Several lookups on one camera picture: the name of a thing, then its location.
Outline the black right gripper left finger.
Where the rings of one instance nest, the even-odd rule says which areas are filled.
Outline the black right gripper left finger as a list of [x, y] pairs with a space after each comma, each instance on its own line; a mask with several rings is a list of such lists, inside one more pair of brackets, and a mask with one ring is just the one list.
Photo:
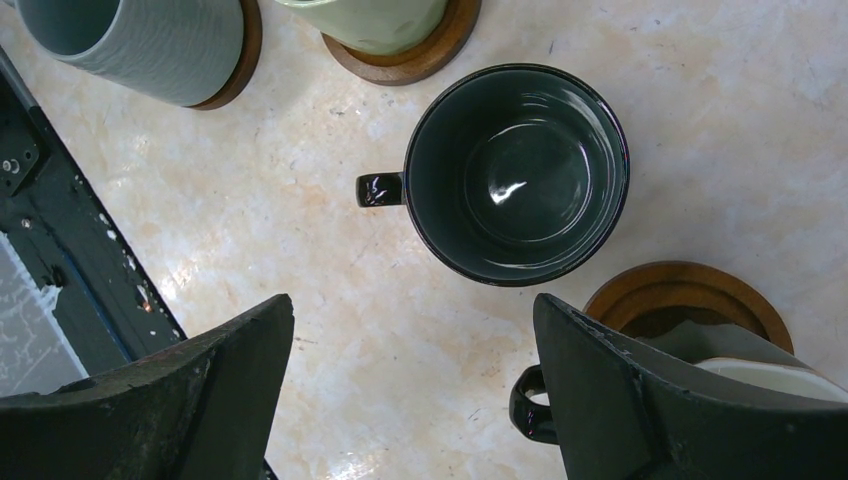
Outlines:
[[269, 479], [293, 345], [279, 294], [199, 336], [49, 394], [1, 401], [5, 479]]

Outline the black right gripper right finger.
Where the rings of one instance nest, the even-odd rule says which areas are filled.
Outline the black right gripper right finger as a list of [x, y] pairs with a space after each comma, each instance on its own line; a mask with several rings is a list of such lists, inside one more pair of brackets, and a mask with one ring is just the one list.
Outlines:
[[533, 306], [571, 479], [843, 479], [847, 406], [732, 380], [550, 295]]

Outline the pale green mug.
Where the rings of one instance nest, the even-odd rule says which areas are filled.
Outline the pale green mug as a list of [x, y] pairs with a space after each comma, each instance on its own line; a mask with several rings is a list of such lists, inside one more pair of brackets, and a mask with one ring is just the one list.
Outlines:
[[425, 40], [444, 16], [446, 0], [315, 0], [279, 4], [355, 51], [388, 56]]

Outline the small white cup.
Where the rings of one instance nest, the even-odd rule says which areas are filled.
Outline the small white cup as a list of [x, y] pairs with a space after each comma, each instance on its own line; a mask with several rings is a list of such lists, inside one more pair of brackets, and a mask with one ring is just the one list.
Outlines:
[[[847, 390], [775, 344], [738, 325], [703, 325], [692, 317], [661, 335], [634, 339], [702, 370], [773, 391], [845, 403]], [[532, 400], [547, 392], [541, 367], [527, 368], [510, 393], [512, 424], [526, 438], [556, 445], [549, 406]]]

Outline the grey green mug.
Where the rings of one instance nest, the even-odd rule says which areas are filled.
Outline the grey green mug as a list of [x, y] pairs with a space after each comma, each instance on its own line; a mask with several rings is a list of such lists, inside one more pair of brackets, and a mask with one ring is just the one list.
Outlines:
[[182, 107], [225, 86], [244, 42], [238, 1], [17, 1], [14, 8], [52, 58]]

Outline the dark green mug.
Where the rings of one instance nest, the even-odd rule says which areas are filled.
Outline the dark green mug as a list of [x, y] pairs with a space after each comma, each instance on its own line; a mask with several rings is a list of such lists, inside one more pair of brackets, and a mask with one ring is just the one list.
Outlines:
[[508, 63], [437, 96], [403, 169], [358, 177], [356, 199], [404, 207], [457, 274], [525, 287], [568, 274], [603, 246], [629, 182], [624, 130], [594, 88], [551, 66]]

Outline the brown wooden coaster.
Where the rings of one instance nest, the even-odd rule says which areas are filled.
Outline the brown wooden coaster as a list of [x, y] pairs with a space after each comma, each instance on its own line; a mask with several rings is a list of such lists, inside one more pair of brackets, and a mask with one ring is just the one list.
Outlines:
[[239, 60], [222, 88], [209, 99], [190, 106], [198, 111], [210, 111], [232, 102], [248, 85], [258, 64], [263, 40], [263, 24], [259, 2], [241, 0], [243, 13], [243, 42]]
[[630, 337], [656, 338], [685, 320], [736, 325], [792, 354], [781, 315], [759, 291], [717, 268], [660, 261], [615, 276], [590, 298], [584, 312]]
[[451, 0], [437, 27], [421, 43], [395, 55], [352, 50], [332, 37], [322, 39], [330, 55], [347, 71], [380, 86], [405, 86], [446, 66], [464, 47], [479, 18], [481, 0]]

